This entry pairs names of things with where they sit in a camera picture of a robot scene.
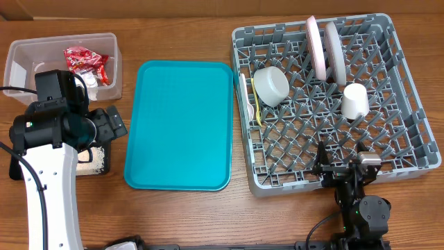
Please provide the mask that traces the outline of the white plastic cup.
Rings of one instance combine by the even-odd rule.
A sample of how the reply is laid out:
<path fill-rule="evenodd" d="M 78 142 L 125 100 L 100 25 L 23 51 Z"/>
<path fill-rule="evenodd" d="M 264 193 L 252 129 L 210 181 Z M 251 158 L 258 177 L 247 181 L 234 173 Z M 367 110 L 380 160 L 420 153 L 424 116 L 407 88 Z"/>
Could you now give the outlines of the white plastic cup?
<path fill-rule="evenodd" d="M 341 114 L 346 119 L 355 120 L 360 115 L 366 116 L 370 111 L 366 88 L 360 83 L 345 87 L 341 100 Z"/>

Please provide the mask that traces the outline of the red ketchup packet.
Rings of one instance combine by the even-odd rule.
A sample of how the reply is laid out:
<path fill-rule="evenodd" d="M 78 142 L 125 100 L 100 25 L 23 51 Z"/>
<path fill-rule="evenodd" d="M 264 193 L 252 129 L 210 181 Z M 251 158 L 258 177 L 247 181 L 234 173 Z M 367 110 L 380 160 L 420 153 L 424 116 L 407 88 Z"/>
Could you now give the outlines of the red ketchup packet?
<path fill-rule="evenodd" d="M 99 78 L 100 82 L 103 85 L 109 85 L 110 84 L 109 79 L 108 79 L 108 75 L 105 72 L 104 64 L 100 64 L 98 66 L 98 68 L 96 69 L 96 72 L 97 72 L 97 75 L 98 75 L 98 78 Z"/>

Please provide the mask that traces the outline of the white napkin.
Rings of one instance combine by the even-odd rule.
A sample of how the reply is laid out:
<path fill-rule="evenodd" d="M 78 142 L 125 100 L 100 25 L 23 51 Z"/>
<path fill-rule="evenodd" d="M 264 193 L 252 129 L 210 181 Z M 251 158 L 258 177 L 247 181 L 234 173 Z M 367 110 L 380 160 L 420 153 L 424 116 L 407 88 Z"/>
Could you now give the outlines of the white napkin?
<path fill-rule="evenodd" d="M 97 87 L 98 84 L 98 78 L 94 75 L 93 71 L 82 71 L 79 72 L 78 75 L 83 79 L 83 81 L 86 84 L 87 92 L 89 96 L 90 101 L 97 101 Z"/>

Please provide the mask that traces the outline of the silver foil wrapper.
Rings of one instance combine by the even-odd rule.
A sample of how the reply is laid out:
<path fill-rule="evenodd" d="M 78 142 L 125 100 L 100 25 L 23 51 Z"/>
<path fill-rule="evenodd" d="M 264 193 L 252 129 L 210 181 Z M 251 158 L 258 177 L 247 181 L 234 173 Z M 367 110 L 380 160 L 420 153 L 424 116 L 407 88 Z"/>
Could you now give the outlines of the silver foil wrapper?
<path fill-rule="evenodd" d="M 97 74 L 105 74 L 107 55 L 101 55 L 85 47 L 74 46 L 66 48 L 64 56 L 68 69 L 73 73 L 95 70 Z"/>

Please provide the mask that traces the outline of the yellow plastic spoon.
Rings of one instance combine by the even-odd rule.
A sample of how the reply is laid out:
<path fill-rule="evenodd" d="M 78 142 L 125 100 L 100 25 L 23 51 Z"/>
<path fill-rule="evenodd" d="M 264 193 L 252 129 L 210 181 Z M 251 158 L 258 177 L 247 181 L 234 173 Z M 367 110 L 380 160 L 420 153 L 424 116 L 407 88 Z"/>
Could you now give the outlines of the yellow plastic spoon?
<path fill-rule="evenodd" d="M 260 114 L 259 98 L 257 96 L 257 92 L 256 92 L 256 89 L 255 89 L 254 78 L 251 78 L 251 85 L 252 85 L 253 94 L 254 94 L 254 98 L 255 98 L 255 107 L 256 107 L 255 117 L 256 117 L 256 121 L 257 121 L 257 124 L 260 127 L 263 127 L 263 125 L 262 125 L 262 118 L 261 118 L 261 114 Z"/>

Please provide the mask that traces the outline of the white plastic fork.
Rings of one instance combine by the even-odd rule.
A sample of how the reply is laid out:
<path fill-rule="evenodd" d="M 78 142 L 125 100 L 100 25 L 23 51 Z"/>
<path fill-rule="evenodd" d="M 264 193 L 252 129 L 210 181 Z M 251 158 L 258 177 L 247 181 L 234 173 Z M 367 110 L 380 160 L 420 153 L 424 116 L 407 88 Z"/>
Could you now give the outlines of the white plastic fork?
<path fill-rule="evenodd" d="M 246 107 L 247 107 L 247 111 L 248 111 L 248 121 L 252 122 L 254 120 L 254 108 L 251 105 L 249 98 L 248 98 L 247 82 L 246 82 L 246 77 L 244 74 L 241 74 L 241 84 L 242 84 L 242 87 L 243 87 L 244 93 L 245 93 L 245 102 L 246 102 Z"/>

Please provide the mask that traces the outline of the grey bowl of rice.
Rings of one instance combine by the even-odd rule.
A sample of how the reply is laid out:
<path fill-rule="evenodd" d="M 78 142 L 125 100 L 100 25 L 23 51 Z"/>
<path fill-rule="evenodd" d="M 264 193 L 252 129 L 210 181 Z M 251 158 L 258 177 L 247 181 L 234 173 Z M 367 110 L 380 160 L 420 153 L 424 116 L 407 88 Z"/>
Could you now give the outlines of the grey bowl of rice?
<path fill-rule="evenodd" d="M 253 81 L 258 97 L 267 106 L 278 106 L 289 94 L 289 82 L 275 66 L 258 69 L 253 75 Z"/>

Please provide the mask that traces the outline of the grey round plate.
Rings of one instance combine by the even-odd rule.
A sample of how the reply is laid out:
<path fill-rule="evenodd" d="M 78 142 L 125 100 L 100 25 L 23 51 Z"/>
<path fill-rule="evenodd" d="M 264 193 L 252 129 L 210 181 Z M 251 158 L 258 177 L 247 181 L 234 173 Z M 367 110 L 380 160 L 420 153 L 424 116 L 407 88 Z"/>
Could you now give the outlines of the grey round plate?
<path fill-rule="evenodd" d="M 345 61 L 342 44 L 334 22 L 328 22 L 325 26 L 325 47 L 329 66 L 332 69 L 333 78 L 338 85 L 346 85 Z"/>

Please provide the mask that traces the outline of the pink round plate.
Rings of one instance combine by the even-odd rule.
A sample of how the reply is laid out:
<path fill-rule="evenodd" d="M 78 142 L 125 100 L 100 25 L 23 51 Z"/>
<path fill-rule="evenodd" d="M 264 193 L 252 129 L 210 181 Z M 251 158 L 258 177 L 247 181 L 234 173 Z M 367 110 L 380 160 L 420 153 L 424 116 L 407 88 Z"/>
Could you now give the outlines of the pink round plate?
<path fill-rule="evenodd" d="M 325 81 L 327 78 L 325 68 L 325 58 L 323 52 L 323 45 L 319 33 L 318 25 L 314 16 L 306 20 L 306 38 L 311 54 L 311 65 L 315 71 L 316 78 Z"/>

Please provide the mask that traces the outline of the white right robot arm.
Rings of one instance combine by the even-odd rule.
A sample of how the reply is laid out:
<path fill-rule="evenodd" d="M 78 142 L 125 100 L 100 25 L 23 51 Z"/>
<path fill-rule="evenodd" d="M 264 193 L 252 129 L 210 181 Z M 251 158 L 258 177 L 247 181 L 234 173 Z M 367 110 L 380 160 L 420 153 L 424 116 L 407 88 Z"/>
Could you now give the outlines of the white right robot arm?
<path fill-rule="evenodd" d="M 362 143 L 357 144 L 358 154 L 346 167 L 335 167 L 327 156 L 324 142 L 318 143 L 316 159 L 311 174 L 323 178 L 324 188 L 334 188 L 334 198 L 339 211 L 317 223 L 307 235 L 305 248 L 311 246 L 314 231 L 331 219 L 341 216 L 343 232 L 335 233 L 323 243 L 324 249 L 390 249 L 383 240 L 389 230 L 391 203 L 379 196 L 367 195 L 364 187 L 376 180 L 382 167 L 382 159 L 369 151 Z"/>

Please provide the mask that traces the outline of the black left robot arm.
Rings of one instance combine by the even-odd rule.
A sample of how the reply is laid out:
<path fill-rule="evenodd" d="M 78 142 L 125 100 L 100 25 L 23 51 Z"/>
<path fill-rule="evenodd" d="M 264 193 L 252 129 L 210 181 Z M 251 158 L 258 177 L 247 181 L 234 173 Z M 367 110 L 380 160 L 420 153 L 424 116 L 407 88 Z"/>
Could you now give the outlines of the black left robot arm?
<path fill-rule="evenodd" d="M 115 106 L 89 110 L 86 84 L 69 71 L 35 75 L 37 101 L 10 127 L 26 186 L 30 249 L 82 249 L 76 199 L 78 154 L 127 134 Z"/>

